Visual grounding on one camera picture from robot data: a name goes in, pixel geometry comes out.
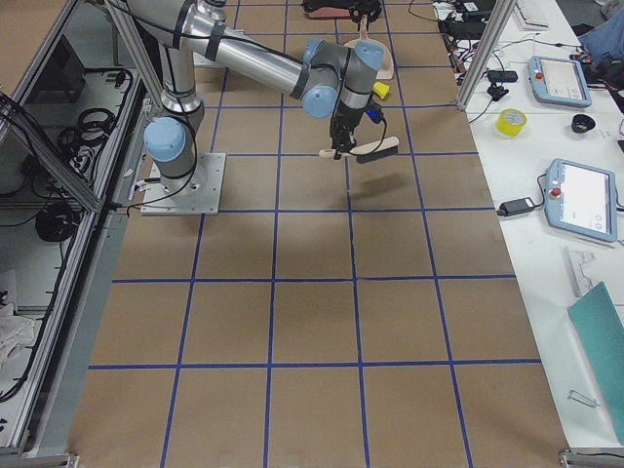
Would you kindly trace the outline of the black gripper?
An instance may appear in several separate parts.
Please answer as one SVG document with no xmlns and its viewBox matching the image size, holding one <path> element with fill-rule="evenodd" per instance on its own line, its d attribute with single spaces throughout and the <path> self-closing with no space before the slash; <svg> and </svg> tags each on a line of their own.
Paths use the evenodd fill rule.
<svg viewBox="0 0 624 468">
<path fill-rule="evenodd" d="M 332 158 L 340 160 L 340 152 L 343 146 L 343 154 L 349 156 L 351 150 L 357 145 L 355 129 L 360 125 L 364 115 L 367 115 L 375 124 L 383 120 L 383 111 L 378 104 L 367 104 L 365 107 L 354 109 L 346 104 L 339 104 L 331 117 L 330 137 L 332 145 Z"/>
<path fill-rule="evenodd" d="M 350 19 L 353 22 L 374 22 L 381 14 L 381 2 L 379 0 L 355 0 L 348 7 Z"/>
</svg>

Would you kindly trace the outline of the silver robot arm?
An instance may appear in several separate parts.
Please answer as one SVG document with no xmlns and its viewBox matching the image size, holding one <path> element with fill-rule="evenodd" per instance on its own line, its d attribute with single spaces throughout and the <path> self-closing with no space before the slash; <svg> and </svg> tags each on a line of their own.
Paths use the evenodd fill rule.
<svg viewBox="0 0 624 468">
<path fill-rule="evenodd" d="M 384 120 L 373 100 L 383 64 L 378 43 L 364 39 L 352 47 L 312 39 L 303 58 L 271 49 L 229 27 L 204 1 L 110 1 L 113 12 L 140 24 L 159 44 L 163 69 L 161 101 L 170 115 L 191 114 L 197 96 L 194 55 L 229 68 L 302 103 L 311 117 L 330 118 L 331 148 L 325 156 L 349 155 L 360 164 L 387 155 L 385 140 L 359 145 L 354 133 L 363 116 Z"/>
</svg>

